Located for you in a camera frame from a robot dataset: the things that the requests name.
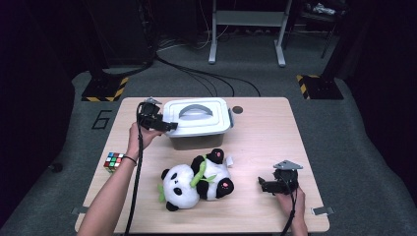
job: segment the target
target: panda ear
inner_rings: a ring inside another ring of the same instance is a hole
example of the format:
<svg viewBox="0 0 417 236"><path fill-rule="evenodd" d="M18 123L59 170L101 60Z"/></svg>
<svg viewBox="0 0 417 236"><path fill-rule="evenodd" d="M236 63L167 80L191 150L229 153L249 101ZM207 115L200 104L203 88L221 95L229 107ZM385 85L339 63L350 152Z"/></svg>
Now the panda ear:
<svg viewBox="0 0 417 236"><path fill-rule="evenodd" d="M161 179L165 179L166 174L168 173L169 169L165 169L162 174L160 175Z"/></svg>
<svg viewBox="0 0 417 236"><path fill-rule="evenodd" d="M173 204L172 204L172 203L170 203L170 202L166 202L166 208L167 208L169 211L175 211L175 210L178 210L178 209L179 209L179 207L178 207L178 206L173 205Z"/></svg>

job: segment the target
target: metal stand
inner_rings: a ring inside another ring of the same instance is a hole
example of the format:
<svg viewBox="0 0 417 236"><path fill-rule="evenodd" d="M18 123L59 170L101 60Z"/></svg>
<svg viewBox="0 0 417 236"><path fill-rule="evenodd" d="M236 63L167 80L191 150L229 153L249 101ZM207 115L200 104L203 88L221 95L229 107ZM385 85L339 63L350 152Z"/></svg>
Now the metal stand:
<svg viewBox="0 0 417 236"><path fill-rule="evenodd" d="M288 0L285 12L217 11L216 0L213 0L211 48L209 51L208 62L210 64L215 63L215 54L217 51L217 26L280 27L279 37L274 41L274 46L279 67L285 67L281 43L285 34L291 4L292 0Z"/></svg>

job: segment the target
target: yellow and black tape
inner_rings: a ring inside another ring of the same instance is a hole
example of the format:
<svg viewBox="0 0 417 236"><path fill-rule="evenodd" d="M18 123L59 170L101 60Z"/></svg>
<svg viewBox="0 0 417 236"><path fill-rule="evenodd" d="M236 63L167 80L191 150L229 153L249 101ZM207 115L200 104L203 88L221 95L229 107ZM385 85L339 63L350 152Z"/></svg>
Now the yellow and black tape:
<svg viewBox="0 0 417 236"><path fill-rule="evenodd" d="M319 78L319 76L306 76L306 75L297 75L297 81L298 85L300 86L301 93L303 93L303 96L305 99L310 99L309 91L307 90L307 85L305 84L305 78Z"/></svg>
<svg viewBox="0 0 417 236"><path fill-rule="evenodd" d="M113 85L114 89L106 93L106 95L83 95L82 101L117 101L123 93L129 78L124 78L120 81L120 84Z"/></svg>

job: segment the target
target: panda plush toy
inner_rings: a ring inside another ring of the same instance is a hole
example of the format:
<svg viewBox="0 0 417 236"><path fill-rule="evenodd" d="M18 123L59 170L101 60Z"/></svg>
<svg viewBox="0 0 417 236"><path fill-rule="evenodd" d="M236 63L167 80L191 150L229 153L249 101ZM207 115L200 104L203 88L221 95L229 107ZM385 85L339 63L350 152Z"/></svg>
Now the panda plush toy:
<svg viewBox="0 0 417 236"><path fill-rule="evenodd" d="M190 165L180 164L165 169L159 186L159 200L166 201L166 208L175 211L192 208L199 199L214 201L234 190L230 173L223 162L224 152L215 148L206 155L199 155Z"/></svg>

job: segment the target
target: wrist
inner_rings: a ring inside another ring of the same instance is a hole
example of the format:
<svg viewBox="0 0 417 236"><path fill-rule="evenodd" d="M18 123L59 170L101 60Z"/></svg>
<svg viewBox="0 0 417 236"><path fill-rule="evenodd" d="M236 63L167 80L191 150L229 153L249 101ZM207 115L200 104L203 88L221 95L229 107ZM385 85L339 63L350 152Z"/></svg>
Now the wrist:
<svg viewBox="0 0 417 236"><path fill-rule="evenodd" d="M129 150L127 150L126 153L125 153L125 155L131 157L132 159L134 159L136 161L138 161L138 159L139 159L139 153L137 151L129 151Z"/></svg>
<svg viewBox="0 0 417 236"><path fill-rule="evenodd" d="M291 223L291 233L294 236L306 236L308 235L308 229L304 218L294 217Z"/></svg>

